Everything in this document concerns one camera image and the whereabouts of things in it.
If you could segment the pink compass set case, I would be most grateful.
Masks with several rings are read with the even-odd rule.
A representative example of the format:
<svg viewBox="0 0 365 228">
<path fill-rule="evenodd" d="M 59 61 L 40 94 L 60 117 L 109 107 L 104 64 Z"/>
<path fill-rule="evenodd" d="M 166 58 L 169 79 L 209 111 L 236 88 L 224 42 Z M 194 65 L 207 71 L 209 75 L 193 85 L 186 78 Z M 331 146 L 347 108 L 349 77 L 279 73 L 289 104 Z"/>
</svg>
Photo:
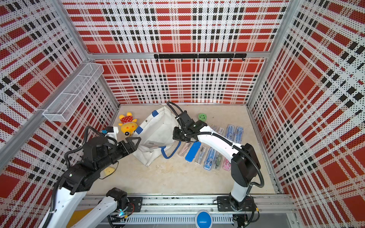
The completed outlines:
<svg viewBox="0 0 365 228">
<path fill-rule="evenodd" d="M 231 170 L 231 163 L 228 159 L 224 159 L 223 164 L 222 164 L 222 168 L 226 171 Z"/>
</svg>

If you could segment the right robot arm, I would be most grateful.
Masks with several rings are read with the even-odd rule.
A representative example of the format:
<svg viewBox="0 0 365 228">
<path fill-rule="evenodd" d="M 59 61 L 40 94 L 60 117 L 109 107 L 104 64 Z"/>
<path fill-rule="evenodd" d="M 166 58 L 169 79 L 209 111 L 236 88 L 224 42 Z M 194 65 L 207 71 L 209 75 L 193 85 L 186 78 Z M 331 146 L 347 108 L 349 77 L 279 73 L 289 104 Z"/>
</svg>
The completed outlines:
<svg viewBox="0 0 365 228">
<path fill-rule="evenodd" d="M 233 189 L 229 194 L 229 205 L 232 211 L 248 211 L 254 208 L 250 196 L 253 186 L 264 187 L 264 178 L 257 155 L 250 144 L 241 145 L 215 132 L 207 123 L 194 121 L 186 111 L 177 104 L 167 102 L 175 114 L 178 126 L 174 128 L 173 139 L 181 142 L 201 142 L 219 152 L 231 163 Z"/>
</svg>

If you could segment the clear case green refill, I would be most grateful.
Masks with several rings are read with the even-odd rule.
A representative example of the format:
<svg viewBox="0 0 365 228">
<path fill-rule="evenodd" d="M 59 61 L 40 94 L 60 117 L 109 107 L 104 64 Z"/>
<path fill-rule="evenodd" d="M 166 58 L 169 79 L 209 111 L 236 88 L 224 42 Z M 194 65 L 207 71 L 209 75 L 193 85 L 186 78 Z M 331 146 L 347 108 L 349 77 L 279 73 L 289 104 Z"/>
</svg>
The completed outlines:
<svg viewBox="0 0 365 228">
<path fill-rule="evenodd" d="M 222 163 L 222 155 L 220 153 L 217 153 L 213 161 L 213 168 L 215 170 L 219 170 L 221 167 L 221 163 Z"/>
</svg>

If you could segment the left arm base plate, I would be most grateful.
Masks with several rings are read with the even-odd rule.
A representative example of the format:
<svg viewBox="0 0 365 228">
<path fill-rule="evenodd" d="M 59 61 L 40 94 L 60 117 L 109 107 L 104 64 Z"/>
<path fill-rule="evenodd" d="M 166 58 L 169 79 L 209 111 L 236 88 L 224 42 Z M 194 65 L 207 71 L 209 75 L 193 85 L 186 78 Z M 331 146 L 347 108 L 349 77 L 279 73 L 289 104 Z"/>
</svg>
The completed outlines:
<svg viewBox="0 0 365 228">
<path fill-rule="evenodd" d="M 142 208 L 143 197 L 127 197 L 126 208 L 123 209 L 125 214 L 140 212 Z"/>
</svg>

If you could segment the clear compass case grey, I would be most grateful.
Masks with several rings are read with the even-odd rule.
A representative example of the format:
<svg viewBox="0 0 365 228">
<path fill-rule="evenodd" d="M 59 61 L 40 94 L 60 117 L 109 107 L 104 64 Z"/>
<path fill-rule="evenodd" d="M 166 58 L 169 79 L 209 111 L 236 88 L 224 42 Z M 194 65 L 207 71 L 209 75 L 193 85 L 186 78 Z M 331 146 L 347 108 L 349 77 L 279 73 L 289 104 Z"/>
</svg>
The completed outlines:
<svg viewBox="0 0 365 228">
<path fill-rule="evenodd" d="M 212 129 L 212 130 L 217 131 L 217 128 L 218 128 L 217 126 L 215 126 L 215 125 L 211 125 L 211 129 Z"/>
</svg>

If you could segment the white canvas cartoon bag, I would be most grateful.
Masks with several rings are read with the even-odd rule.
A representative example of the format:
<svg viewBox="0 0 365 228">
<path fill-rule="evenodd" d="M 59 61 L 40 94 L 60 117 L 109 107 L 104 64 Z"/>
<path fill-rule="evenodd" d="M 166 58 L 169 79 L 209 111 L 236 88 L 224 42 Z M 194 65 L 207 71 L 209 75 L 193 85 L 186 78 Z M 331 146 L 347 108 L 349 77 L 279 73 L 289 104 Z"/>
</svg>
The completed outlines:
<svg viewBox="0 0 365 228">
<path fill-rule="evenodd" d="M 173 139 L 175 127 L 179 124 L 170 109 L 163 106 L 154 110 L 135 131 L 134 137 L 141 141 L 133 155 L 146 167 L 160 155 L 172 158 L 181 148 L 181 142 Z"/>
</svg>

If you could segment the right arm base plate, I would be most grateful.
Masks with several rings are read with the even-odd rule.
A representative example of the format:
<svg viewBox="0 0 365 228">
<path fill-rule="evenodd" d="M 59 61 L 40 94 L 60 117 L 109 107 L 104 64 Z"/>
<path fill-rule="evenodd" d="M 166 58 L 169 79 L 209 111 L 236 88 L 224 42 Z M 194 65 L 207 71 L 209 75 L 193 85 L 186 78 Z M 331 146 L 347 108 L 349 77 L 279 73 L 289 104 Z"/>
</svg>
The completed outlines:
<svg viewBox="0 0 365 228">
<path fill-rule="evenodd" d="M 217 207 L 220 212 L 252 212 L 257 208 L 252 196 L 246 196 L 241 202 L 238 202 L 231 195 L 217 197 Z"/>
</svg>

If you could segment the clear compass case small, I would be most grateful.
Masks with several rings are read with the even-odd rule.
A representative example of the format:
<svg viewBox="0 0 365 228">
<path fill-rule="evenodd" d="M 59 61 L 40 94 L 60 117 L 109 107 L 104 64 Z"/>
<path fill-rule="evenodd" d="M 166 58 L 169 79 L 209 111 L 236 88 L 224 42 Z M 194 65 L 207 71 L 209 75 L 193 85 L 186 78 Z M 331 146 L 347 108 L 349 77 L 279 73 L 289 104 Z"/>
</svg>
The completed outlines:
<svg viewBox="0 0 365 228">
<path fill-rule="evenodd" d="M 194 163 L 197 164 L 197 165 L 201 165 L 203 163 L 203 161 L 204 161 L 204 158 L 206 156 L 206 153 L 207 153 L 207 147 L 204 146 L 204 145 L 202 145 L 200 147 L 199 151 L 196 154 Z"/>
</svg>

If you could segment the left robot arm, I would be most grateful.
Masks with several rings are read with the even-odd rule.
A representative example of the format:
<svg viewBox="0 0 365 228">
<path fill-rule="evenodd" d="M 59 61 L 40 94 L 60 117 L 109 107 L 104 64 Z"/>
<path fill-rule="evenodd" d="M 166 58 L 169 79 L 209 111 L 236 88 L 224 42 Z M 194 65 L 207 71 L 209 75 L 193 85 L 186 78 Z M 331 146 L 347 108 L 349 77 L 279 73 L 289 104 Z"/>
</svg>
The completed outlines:
<svg viewBox="0 0 365 228">
<path fill-rule="evenodd" d="M 53 187 L 50 208 L 40 227 L 66 227 L 81 200 L 101 178 L 101 172 L 134 153 L 140 142 L 140 137 L 128 137 L 117 142 L 87 126 L 82 146 L 65 153 L 67 170 Z"/>
</svg>

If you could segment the blue plastic pencil case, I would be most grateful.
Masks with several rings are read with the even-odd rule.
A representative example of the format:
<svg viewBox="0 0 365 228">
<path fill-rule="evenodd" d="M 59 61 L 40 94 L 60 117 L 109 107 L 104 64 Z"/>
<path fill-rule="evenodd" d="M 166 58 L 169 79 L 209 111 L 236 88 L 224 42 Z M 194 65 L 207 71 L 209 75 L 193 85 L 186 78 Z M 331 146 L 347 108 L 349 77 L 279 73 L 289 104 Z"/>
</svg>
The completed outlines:
<svg viewBox="0 0 365 228">
<path fill-rule="evenodd" d="M 190 149 L 185 157 L 185 160 L 188 162 L 192 162 L 194 160 L 194 158 L 196 157 L 200 147 L 201 147 L 201 142 L 194 142 L 192 144 L 192 146 L 190 147 Z"/>
</svg>

